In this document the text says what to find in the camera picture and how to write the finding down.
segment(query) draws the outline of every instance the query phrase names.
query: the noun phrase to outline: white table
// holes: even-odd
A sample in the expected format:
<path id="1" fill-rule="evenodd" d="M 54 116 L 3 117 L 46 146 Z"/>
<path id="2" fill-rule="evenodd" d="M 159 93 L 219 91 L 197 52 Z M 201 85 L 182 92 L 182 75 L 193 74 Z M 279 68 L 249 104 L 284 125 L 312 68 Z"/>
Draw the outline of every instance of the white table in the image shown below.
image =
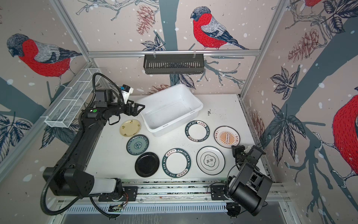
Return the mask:
<path id="1" fill-rule="evenodd" d="M 144 96 L 131 96 L 130 99 L 137 101 Z M 240 145 L 247 147 L 254 145 L 254 140 L 250 133 L 244 113 L 241 109 L 238 98 L 235 94 L 223 95 L 196 95 L 203 102 L 204 107 L 199 112 L 195 120 L 205 122 L 210 129 L 210 136 L 203 142 L 193 142 L 189 140 L 184 132 L 185 125 L 161 136 L 154 137 L 146 128 L 140 115 L 137 117 L 121 114 L 121 120 L 115 125 L 106 125 L 97 142 L 92 157 L 88 163 L 86 172 L 95 177 L 120 178 L 123 181 L 204 181 L 204 180 L 226 180 L 227 174 L 235 159 L 230 148 L 221 147 L 216 143 L 213 133 L 219 126 L 230 126 L 240 135 Z M 114 122 L 117 117 L 112 117 L 110 122 Z M 119 128 L 123 122 L 129 119 L 137 119 L 141 123 L 138 134 L 143 134 L 149 139 L 149 147 L 146 152 L 154 152 L 160 160 L 158 171 L 148 178 L 137 175 L 134 169 L 135 161 L 138 156 L 130 155 L 126 150 L 129 137 L 120 135 Z M 196 155 L 204 146 L 214 146 L 218 148 L 225 158 L 224 170 L 217 175 L 208 175 L 202 172 L 197 163 Z M 189 172 L 181 178 L 170 178 L 162 169 L 161 161 L 165 153 L 172 148 L 181 148 L 187 151 L 192 160 Z M 257 164 L 262 173 L 265 173 L 261 160 Z M 231 175 L 235 175 L 237 170 L 233 169 Z"/>

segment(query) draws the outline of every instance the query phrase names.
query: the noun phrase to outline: white plate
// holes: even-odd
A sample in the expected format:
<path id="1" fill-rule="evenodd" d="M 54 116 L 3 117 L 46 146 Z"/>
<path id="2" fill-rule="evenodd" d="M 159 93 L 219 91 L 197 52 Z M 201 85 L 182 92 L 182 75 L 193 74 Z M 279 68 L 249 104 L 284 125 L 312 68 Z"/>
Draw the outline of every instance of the white plate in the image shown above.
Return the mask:
<path id="1" fill-rule="evenodd" d="M 216 175 L 224 169 L 225 158 L 217 148 L 205 146 L 198 151 L 197 164 L 204 173 Z"/>
<path id="2" fill-rule="evenodd" d="M 185 127 L 185 135 L 193 142 L 202 142 L 209 137 L 210 130 L 201 120 L 193 120 Z"/>
<path id="3" fill-rule="evenodd" d="M 174 148 L 167 151 L 161 165 L 168 176 L 178 178 L 184 176 L 189 171 L 191 160 L 185 150 Z"/>
<path id="4" fill-rule="evenodd" d="M 237 146 L 240 143 L 239 133 L 228 126 L 218 127 L 214 132 L 214 139 L 225 148 L 231 148 L 231 146 Z"/>

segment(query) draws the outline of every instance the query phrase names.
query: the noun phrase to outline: hanging metal basket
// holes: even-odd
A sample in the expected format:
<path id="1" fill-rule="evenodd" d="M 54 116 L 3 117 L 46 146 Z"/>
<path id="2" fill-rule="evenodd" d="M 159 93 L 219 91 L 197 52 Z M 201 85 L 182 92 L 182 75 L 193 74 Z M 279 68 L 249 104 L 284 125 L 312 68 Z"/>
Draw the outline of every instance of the hanging metal basket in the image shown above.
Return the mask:
<path id="1" fill-rule="evenodd" d="M 204 72 L 203 54 L 146 54 L 146 74 L 201 74 Z"/>

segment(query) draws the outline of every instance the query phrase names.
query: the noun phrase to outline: plate with orange sunburst pattern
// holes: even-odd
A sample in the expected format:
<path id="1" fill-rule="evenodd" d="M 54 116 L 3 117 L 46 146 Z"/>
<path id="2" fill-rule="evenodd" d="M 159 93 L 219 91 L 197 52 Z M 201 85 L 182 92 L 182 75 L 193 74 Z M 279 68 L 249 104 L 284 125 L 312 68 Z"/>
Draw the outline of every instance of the plate with orange sunburst pattern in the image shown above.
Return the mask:
<path id="1" fill-rule="evenodd" d="M 218 127 L 214 132 L 215 141 L 225 148 L 231 148 L 231 146 L 237 146 L 240 143 L 239 133 L 228 126 Z"/>

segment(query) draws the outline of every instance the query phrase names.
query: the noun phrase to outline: white tub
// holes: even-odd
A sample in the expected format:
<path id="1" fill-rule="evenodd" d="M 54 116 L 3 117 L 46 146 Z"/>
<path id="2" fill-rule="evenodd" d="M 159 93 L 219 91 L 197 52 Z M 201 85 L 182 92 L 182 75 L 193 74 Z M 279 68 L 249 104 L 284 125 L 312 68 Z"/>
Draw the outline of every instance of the white tub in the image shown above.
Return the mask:
<path id="1" fill-rule="evenodd" d="M 155 137 L 193 120 L 203 108 L 203 103 L 184 84 L 146 96 L 137 103 L 145 105 L 140 115 L 148 131 Z"/>

